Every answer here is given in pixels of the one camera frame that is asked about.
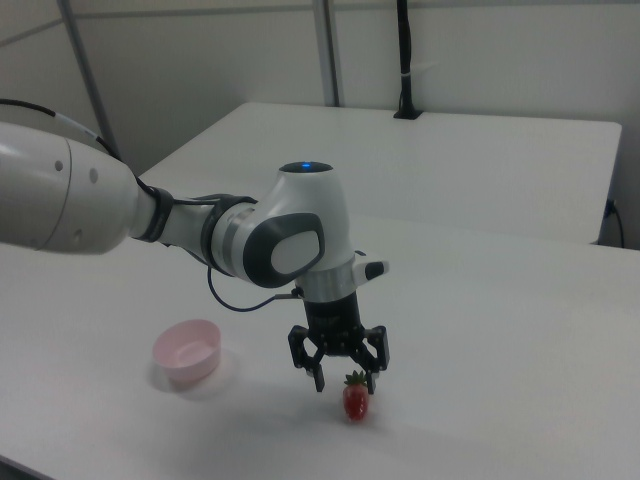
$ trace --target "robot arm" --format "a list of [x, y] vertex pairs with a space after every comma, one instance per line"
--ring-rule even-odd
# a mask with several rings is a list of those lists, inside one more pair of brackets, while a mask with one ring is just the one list
[[[127, 236], [182, 247], [210, 268], [261, 287], [295, 281], [309, 324], [289, 335], [295, 366], [313, 375], [321, 391], [322, 357], [351, 357], [366, 370], [373, 393], [372, 375], [388, 362], [386, 330], [364, 329], [356, 288], [387, 272], [388, 263], [354, 252], [332, 167], [285, 165], [260, 202], [231, 195], [175, 200], [137, 183], [124, 164], [97, 150], [0, 123], [0, 243], [99, 254]], [[318, 347], [314, 356], [304, 349], [307, 338]]]

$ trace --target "plastic bowl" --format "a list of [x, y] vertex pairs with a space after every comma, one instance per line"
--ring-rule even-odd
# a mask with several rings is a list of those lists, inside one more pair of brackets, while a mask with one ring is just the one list
[[194, 382], [220, 363], [220, 329], [208, 320], [186, 320], [160, 334], [153, 359], [175, 382]]

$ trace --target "red strawberry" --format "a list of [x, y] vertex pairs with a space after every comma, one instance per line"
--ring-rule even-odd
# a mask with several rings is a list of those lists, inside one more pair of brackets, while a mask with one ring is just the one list
[[344, 411], [347, 412], [349, 420], [359, 422], [367, 414], [369, 408], [369, 392], [367, 390], [367, 381], [364, 372], [357, 373], [353, 371], [353, 375], [347, 375], [347, 386], [342, 392], [342, 403]]

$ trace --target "table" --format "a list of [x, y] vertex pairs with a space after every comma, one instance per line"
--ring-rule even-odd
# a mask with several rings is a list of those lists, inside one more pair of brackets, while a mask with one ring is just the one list
[[353, 213], [587, 244], [600, 233], [620, 131], [611, 122], [400, 121], [384, 110], [248, 103], [145, 178], [260, 196], [282, 165], [323, 161], [340, 170]]
[[[171, 190], [200, 193], [205, 167], [179, 155], [145, 180], [180, 168]], [[102, 257], [0, 246], [0, 455], [57, 480], [637, 477], [637, 252], [358, 213], [352, 239], [391, 262], [358, 291], [391, 353], [361, 425], [340, 406], [350, 361], [323, 362], [322, 394], [292, 366], [298, 301], [226, 311], [201, 265], [134, 240]], [[270, 293], [216, 282], [235, 304]], [[223, 359], [175, 388], [151, 346], [198, 317]]]

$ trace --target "wall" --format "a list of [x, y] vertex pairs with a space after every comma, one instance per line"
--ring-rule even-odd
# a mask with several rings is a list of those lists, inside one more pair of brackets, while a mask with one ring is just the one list
[[[136, 173], [247, 101], [326, 103], [310, 0], [71, 6], [118, 146]], [[212, 152], [212, 161], [224, 159]]]
[[[0, 0], [0, 98], [39, 103], [99, 132], [56, 2]], [[38, 112], [0, 106], [0, 121], [95, 145], [82, 133]]]
[[[611, 196], [618, 200], [627, 246], [640, 248], [640, 5], [468, 6], [480, 3], [412, 3], [414, 69], [431, 64], [414, 74], [416, 105], [622, 124]], [[336, 0], [335, 29], [343, 105], [397, 108], [395, 2]], [[618, 245], [613, 217], [602, 240]]]
[[[117, 146], [141, 173], [245, 101], [330, 105], [322, 0], [68, 0]], [[394, 109], [393, 0], [334, 0], [344, 106]], [[640, 248], [640, 5], [613, 0], [410, 2], [418, 106], [429, 111], [610, 120], [623, 125], [611, 196]], [[56, 2], [0, 0], [0, 96], [94, 130]], [[36, 113], [0, 120], [91, 143]], [[617, 225], [602, 239], [617, 245]]]

